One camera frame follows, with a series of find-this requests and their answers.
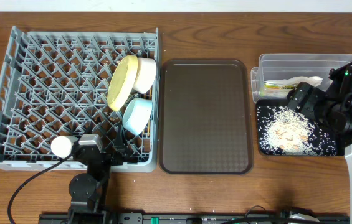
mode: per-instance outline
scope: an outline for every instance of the clear plastic container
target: clear plastic container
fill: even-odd
[[[286,98],[290,90],[266,88],[264,81],[284,80],[293,77],[318,76],[323,80],[319,89],[326,91],[332,80],[328,74],[332,68],[340,68],[352,62],[352,54],[262,54],[259,67],[250,71],[252,97],[259,99]]]

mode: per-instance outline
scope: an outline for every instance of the wood grain surface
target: wood grain surface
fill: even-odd
[[[0,13],[0,69],[13,25],[23,32],[154,32],[159,27],[164,63],[174,58],[237,59],[248,73],[263,53],[352,54],[352,14],[10,12]],[[169,175],[159,166],[148,174],[112,174],[108,204],[146,213],[233,214],[261,205],[271,211],[298,206],[349,214],[343,157],[263,156],[256,135],[254,142],[254,168],[245,176]],[[36,223],[42,212],[66,212],[68,185],[78,173],[49,172],[28,184],[13,205],[17,223]],[[8,223],[7,203],[32,174],[0,170],[0,223]]]

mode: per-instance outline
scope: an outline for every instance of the brown tray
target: brown tray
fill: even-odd
[[[238,60],[171,60],[161,77],[159,163],[170,174],[253,166],[247,74]]]

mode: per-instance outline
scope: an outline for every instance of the dish rack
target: dish rack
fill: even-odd
[[[113,72],[126,55],[152,58],[158,67],[145,94],[132,91],[120,111],[107,105]],[[12,27],[0,74],[0,169],[43,170],[59,158],[50,150],[56,136],[80,137],[86,128],[111,150],[128,103],[153,102],[151,118],[138,136],[125,131],[137,164],[114,172],[151,172],[156,167],[159,97],[159,30],[154,34],[103,32],[28,32]],[[85,170],[65,161],[57,170]]]

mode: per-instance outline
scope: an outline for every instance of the white cylinder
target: white cylinder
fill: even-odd
[[[58,136],[51,143],[51,151],[54,155],[65,158],[72,152],[72,146],[78,138],[74,136]]]
[[[152,106],[151,100],[141,98],[132,100],[123,115],[123,127],[132,134],[139,135],[150,120]]]
[[[156,75],[156,62],[150,58],[138,58],[137,76],[133,89],[144,94],[150,90]]]

